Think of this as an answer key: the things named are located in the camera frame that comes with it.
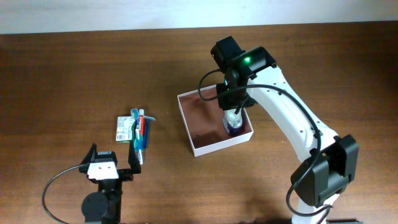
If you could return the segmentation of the blue green toothbrush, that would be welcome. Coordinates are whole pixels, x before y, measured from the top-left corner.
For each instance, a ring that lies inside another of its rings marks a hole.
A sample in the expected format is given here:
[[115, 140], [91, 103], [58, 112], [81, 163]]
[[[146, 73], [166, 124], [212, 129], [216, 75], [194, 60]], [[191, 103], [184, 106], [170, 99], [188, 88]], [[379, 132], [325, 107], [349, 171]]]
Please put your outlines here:
[[137, 108], [132, 109], [131, 110], [131, 117], [136, 120], [136, 123], [135, 123], [136, 127], [134, 129], [134, 133], [135, 133], [135, 139], [134, 139], [135, 151], [137, 152], [137, 156], [138, 156], [140, 165], [143, 165], [143, 163], [144, 163], [144, 158], [143, 158], [144, 149], [143, 149], [143, 146], [142, 146], [142, 144], [143, 144], [143, 136], [139, 135], [139, 130], [138, 130], [138, 127], [139, 127], [139, 124], [138, 124], [139, 115], [138, 115], [138, 111], [139, 110]]

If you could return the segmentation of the red white Colgate toothpaste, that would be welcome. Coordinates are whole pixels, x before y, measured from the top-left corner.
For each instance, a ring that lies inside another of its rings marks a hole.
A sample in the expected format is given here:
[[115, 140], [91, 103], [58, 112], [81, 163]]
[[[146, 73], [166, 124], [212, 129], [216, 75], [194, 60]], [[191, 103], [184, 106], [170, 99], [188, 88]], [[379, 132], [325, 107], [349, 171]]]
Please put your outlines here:
[[144, 109], [139, 109], [138, 115], [139, 115], [139, 122], [138, 122], [138, 124], [139, 124], [139, 127], [138, 127], [139, 135], [143, 136], [144, 135], [144, 126], [145, 126], [145, 124], [144, 124], [144, 121], [145, 121]]

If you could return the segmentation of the blue disposable razor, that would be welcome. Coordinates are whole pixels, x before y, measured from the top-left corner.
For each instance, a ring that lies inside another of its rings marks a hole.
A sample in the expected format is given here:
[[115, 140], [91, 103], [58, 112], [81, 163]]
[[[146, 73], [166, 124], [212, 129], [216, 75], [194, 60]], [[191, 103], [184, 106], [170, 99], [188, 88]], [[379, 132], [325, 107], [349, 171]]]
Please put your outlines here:
[[151, 116], [144, 115], [145, 119], [145, 126], [144, 126], [144, 135], [143, 135], [143, 149], [147, 148], [148, 141], [149, 141], [149, 126], [151, 121], [155, 121], [156, 119]]

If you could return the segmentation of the dark blue soap bottle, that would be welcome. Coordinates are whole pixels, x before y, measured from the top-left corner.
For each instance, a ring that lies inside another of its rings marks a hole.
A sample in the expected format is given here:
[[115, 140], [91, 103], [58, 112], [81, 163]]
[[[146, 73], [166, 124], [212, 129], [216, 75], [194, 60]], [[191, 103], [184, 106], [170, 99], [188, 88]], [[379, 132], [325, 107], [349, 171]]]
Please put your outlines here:
[[243, 126], [242, 114], [235, 109], [225, 110], [223, 116], [223, 126], [230, 136], [237, 136]]

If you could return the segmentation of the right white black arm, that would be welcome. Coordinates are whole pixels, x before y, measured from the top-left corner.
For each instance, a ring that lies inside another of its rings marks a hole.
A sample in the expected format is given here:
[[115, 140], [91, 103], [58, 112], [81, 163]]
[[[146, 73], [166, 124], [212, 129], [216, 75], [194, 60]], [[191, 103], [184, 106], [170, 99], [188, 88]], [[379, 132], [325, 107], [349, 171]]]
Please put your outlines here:
[[354, 181], [359, 146], [339, 136], [294, 92], [264, 47], [245, 51], [231, 37], [217, 41], [211, 56], [223, 73], [214, 99], [229, 134], [243, 125], [243, 109], [262, 106], [291, 143], [300, 161], [291, 175], [286, 203], [292, 223], [326, 223], [336, 199]]

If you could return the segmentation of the white square cardboard box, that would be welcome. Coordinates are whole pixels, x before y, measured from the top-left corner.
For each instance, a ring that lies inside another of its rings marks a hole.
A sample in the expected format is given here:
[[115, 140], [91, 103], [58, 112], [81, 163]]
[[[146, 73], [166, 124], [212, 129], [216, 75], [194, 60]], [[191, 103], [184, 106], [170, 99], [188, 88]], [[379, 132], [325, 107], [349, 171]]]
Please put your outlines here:
[[242, 110], [240, 133], [230, 136], [223, 125], [224, 111], [216, 100], [202, 100], [197, 90], [182, 93], [177, 100], [195, 157], [249, 141], [254, 133], [246, 110]]

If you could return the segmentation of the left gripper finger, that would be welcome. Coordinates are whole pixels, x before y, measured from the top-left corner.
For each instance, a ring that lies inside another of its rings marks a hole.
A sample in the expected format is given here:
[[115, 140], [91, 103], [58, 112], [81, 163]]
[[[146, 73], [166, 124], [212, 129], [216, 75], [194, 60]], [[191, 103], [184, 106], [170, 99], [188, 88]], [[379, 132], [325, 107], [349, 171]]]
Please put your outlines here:
[[134, 143], [129, 143], [129, 154], [128, 154], [128, 164], [130, 165], [131, 172], [133, 174], [140, 174], [141, 173], [141, 165], [137, 155], [135, 153]]
[[81, 164], [89, 164], [92, 161], [95, 160], [96, 157], [96, 148], [97, 145], [95, 143], [93, 143], [90, 147], [90, 150], [88, 151], [88, 153], [86, 154], [86, 156], [83, 158]]

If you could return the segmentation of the white green soap packet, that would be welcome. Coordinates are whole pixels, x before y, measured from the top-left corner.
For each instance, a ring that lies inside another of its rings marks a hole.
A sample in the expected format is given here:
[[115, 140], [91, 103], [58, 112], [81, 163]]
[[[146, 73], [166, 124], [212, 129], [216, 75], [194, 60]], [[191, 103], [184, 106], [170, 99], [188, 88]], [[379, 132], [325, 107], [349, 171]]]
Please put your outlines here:
[[136, 120], [131, 116], [118, 116], [116, 126], [116, 142], [125, 143], [134, 140], [133, 128]]

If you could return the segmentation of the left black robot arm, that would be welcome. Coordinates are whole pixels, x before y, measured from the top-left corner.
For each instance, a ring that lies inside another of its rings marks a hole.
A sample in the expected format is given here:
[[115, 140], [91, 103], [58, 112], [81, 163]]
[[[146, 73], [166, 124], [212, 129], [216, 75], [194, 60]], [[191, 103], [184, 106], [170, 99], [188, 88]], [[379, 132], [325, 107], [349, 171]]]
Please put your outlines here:
[[85, 223], [120, 223], [123, 183], [141, 173], [141, 165], [135, 153], [134, 143], [129, 143], [128, 169], [118, 169], [118, 160], [113, 151], [98, 152], [93, 144], [81, 162], [79, 171], [98, 186], [96, 192], [85, 197], [81, 212]]

